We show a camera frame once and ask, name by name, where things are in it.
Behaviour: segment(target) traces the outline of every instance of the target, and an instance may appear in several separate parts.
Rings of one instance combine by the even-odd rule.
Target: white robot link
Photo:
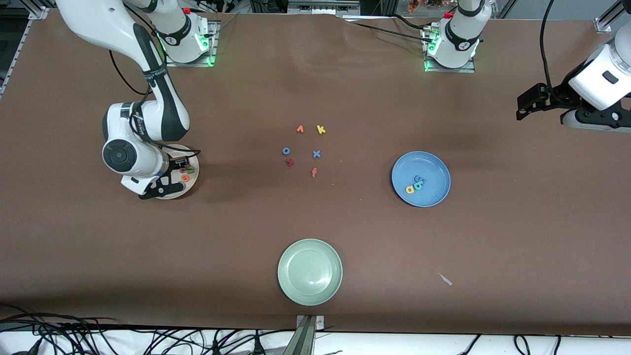
[[[446,68],[456,69],[467,64],[475,55],[491,12],[488,0],[459,0],[452,18],[432,24],[438,27],[439,36],[428,55]]]
[[[631,13],[631,1],[624,1]],[[583,63],[550,87],[535,84],[517,98],[517,120],[533,112],[566,109],[561,123],[570,128],[631,132],[631,111],[622,99],[631,92],[631,22],[600,45]]]
[[[177,0],[132,0],[156,26],[171,59],[190,62],[204,49],[197,15],[185,15]],[[149,32],[129,16],[122,0],[57,0],[64,21],[87,42],[133,59],[142,69],[155,100],[113,104],[103,117],[103,161],[122,174],[121,183],[141,199],[174,198],[195,182],[199,150],[167,146],[189,129],[189,115],[175,91],[167,67]],[[173,182],[172,174],[188,169],[194,178]]]

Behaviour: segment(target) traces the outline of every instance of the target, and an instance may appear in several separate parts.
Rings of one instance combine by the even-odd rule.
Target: metal bracket
[[[24,29],[24,34],[22,35],[22,38],[20,39],[20,44],[18,44],[18,48],[17,50],[15,50],[15,55],[13,56],[13,59],[11,60],[11,66],[9,67],[9,70],[7,70],[6,72],[6,77],[4,78],[4,81],[2,81],[2,85],[0,85],[0,99],[2,98],[2,95],[4,94],[4,91],[6,90],[6,86],[9,84],[9,79],[11,78],[11,74],[13,73],[13,68],[15,67],[15,63],[18,62],[18,56],[20,55],[22,46],[24,46],[24,42],[27,40],[28,31],[30,31],[31,25],[33,25],[33,20],[30,20],[27,24],[27,27]]]
[[[594,19],[594,27],[598,33],[611,32],[610,24],[625,12],[622,1],[618,0],[608,8],[600,17]]]
[[[300,321],[306,316],[297,316],[296,317],[296,327],[300,326]],[[315,329],[323,330],[324,329],[324,316],[315,316]]]
[[[190,63],[175,62],[167,55],[167,58],[165,60],[167,66],[185,66],[198,68],[215,66],[215,59],[217,57],[217,46],[219,45],[219,31],[221,30],[221,21],[206,20],[202,24],[202,29],[204,33],[210,35],[207,39],[201,40],[201,44],[207,45],[208,50],[195,61],[192,61]]]
[[[311,355],[316,341],[317,316],[303,316],[283,355]]]
[[[28,15],[29,20],[43,20],[48,16],[48,8],[40,7],[40,11],[31,12]]]

